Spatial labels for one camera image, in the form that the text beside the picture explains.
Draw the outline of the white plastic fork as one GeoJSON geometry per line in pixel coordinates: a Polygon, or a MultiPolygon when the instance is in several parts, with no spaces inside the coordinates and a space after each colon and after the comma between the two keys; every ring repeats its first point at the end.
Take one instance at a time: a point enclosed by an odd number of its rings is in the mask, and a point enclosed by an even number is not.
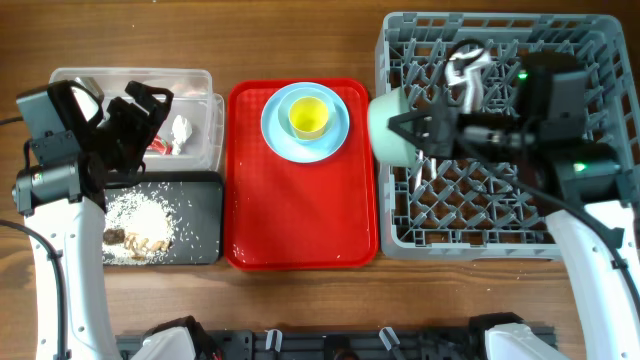
{"type": "Polygon", "coordinates": [[[456,43],[446,57],[444,74],[449,86],[465,85],[471,92],[482,86],[481,73],[492,63],[485,45],[475,39],[456,43]]]}

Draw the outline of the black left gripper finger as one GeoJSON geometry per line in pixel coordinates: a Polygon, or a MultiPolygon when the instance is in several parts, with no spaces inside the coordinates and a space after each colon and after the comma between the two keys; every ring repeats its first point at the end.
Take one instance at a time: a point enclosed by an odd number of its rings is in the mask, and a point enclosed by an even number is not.
{"type": "Polygon", "coordinates": [[[130,81],[125,92],[148,113],[150,123],[153,125],[161,125],[171,111],[174,93],[166,88],[130,81]]]}
{"type": "Polygon", "coordinates": [[[119,128],[120,109],[118,102],[110,102],[105,109],[104,119],[97,126],[98,130],[116,130],[119,128]]]}

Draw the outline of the white plastic spoon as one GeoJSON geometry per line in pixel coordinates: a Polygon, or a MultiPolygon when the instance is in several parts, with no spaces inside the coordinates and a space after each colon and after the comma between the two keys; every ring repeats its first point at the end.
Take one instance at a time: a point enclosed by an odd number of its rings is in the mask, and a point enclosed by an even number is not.
{"type": "Polygon", "coordinates": [[[463,103],[463,112],[470,114],[479,112],[482,107],[484,88],[482,85],[481,70],[478,67],[468,67],[465,71],[466,91],[463,103]]]}

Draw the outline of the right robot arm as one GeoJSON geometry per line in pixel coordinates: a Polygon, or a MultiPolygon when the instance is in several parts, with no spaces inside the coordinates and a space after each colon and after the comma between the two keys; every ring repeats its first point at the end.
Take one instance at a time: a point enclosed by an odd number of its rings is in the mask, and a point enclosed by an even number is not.
{"type": "Polygon", "coordinates": [[[545,210],[572,285],[587,353],[597,359],[639,356],[639,259],[630,183],[614,148],[588,141],[578,95],[583,86],[526,81],[514,119],[473,112],[438,98],[411,110],[400,89],[375,98],[368,125],[373,144],[397,139],[411,159],[473,158],[493,176],[496,164],[520,171],[509,179],[545,210]]]}

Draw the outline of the red strawberry candy wrapper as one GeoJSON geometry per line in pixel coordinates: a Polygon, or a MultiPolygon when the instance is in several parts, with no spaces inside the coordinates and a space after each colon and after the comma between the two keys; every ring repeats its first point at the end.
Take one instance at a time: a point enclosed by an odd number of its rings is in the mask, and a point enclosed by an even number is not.
{"type": "Polygon", "coordinates": [[[156,135],[152,142],[148,145],[147,150],[160,155],[170,155],[172,153],[172,145],[170,142],[156,135]]]}

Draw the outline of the white tissue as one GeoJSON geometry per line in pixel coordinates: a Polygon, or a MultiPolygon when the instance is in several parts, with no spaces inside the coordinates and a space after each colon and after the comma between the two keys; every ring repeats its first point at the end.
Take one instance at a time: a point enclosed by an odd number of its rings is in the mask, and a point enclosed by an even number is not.
{"type": "Polygon", "coordinates": [[[179,155],[181,153],[182,148],[192,133],[193,127],[191,122],[187,118],[177,115],[172,124],[172,155],[179,155]]]}

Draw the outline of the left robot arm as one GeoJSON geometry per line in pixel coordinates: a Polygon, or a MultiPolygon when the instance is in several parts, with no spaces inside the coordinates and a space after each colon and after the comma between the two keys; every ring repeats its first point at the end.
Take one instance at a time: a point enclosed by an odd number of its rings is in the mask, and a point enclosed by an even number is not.
{"type": "Polygon", "coordinates": [[[117,359],[102,241],[106,180],[135,174],[171,109],[158,91],[82,106],[72,90],[18,98],[37,165],[21,170],[13,197],[36,270],[39,359],[117,359]]]}

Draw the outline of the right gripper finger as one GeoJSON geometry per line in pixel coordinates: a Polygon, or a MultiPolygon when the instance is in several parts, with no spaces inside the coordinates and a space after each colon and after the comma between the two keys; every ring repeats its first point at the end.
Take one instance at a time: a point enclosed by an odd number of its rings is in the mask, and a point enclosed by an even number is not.
{"type": "Polygon", "coordinates": [[[431,117],[431,112],[426,110],[405,112],[391,117],[388,122],[388,128],[390,130],[425,131],[431,117]]]}
{"type": "Polygon", "coordinates": [[[413,154],[418,150],[427,156],[435,155],[435,145],[432,139],[433,132],[430,129],[396,129],[395,133],[400,138],[400,148],[404,153],[413,154]]]}

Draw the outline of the mint green bowl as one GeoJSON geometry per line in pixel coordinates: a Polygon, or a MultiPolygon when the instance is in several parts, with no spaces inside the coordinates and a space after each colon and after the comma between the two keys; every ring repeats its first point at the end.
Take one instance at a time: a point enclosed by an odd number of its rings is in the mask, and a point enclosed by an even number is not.
{"type": "Polygon", "coordinates": [[[375,158],[394,167],[412,167],[416,148],[389,129],[392,117],[407,113],[409,103],[405,92],[396,88],[373,99],[368,107],[368,131],[375,158]]]}

